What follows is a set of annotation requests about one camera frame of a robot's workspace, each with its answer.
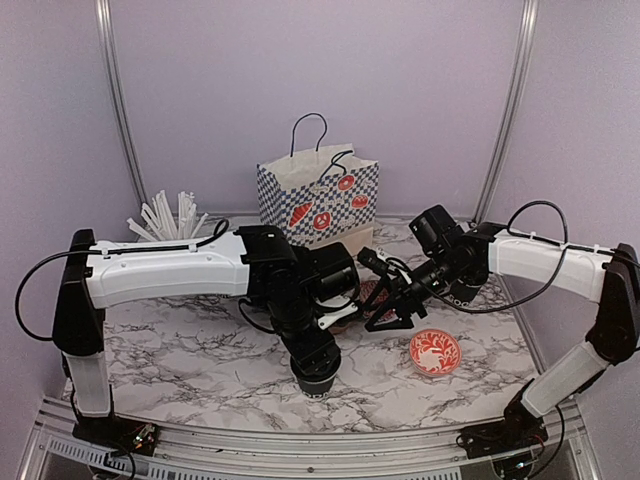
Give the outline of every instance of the red and white round container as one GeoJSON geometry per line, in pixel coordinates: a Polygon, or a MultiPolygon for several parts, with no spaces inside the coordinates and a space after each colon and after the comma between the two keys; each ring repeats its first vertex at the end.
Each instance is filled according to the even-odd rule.
{"type": "Polygon", "coordinates": [[[416,333],[409,345],[416,369],[429,377],[442,377],[460,365],[462,351],[453,336],[442,330],[427,329],[416,333]]]}

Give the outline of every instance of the bag handle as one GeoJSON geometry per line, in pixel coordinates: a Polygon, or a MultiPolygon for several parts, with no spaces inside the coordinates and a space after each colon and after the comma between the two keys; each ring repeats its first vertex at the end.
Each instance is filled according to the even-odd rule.
{"type": "Polygon", "coordinates": [[[347,168],[344,165],[339,164],[338,162],[342,160],[342,157],[344,157],[345,155],[349,155],[350,153],[353,153],[353,150],[343,150],[342,152],[336,153],[331,159],[331,163],[329,163],[329,166],[326,168],[324,172],[322,172],[322,175],[320,175],[320,178],[318,178],[318,182],[322,180],[322,177],[324,177],[327,174],[327,172],[331,170],[333,167],[340,167],[342,169],[342,174],[346,175],[347,168]]]}
{"type": "Polygon", "coordinates": [[[301,116],[296,123],[293,125],[293,130],[291,131],[291,151],[289,153],[289,157],[293,157],[293,149],[294,149],[294,145],[296,142],[296,128],[298,127],[298,124],[304,120],[307,117],[311,117],[311,116],[317,116],[320,117],[322,119],[322,123],[324,123],[324,132],[322,133],[322,135],[320,136],[320,138],[318,139],[318,143],[316,143],[316,152],[318,151],[318,149],[320,148],[320,142],[322,141],[322,139],[324,138],[324,136],[327,134],[327,130],[329,129],[329,127],[327,126],[327,120],[319,113],[315,113],[315,112],[311,112],[311,113],[307,113],[306,115],[301,116]]]}

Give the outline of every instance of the marble tabletop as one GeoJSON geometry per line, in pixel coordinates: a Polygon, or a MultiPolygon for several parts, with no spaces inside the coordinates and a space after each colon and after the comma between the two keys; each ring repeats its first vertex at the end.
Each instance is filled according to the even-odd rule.
{"type": "MultiPolygon", "coordinates": [[[[259,223],[230,218],[231,225],[259,223]]],[[[203,234],[212,231],[208,221],[203,234]]],[[[407,219],[376,222],[374,242],[415,266],[424,261],[407,219]]],[[[506,302],[491,279],[473,306],[506,302]]],[[[240,317],[237,299],[172,297],[111,308],[105,323],[116,411],[152,420],[234,430],[372,432],[461,424],[499,416],[535,373],[510,312],[467,315],[437,300],[413,330],[336,335],[342,365],[327,397],[303,395],[280,340],[240,317]],[[416,372],[409,341],[419,330],[451,333],[462,348],[452,374],[416,372]]]]}

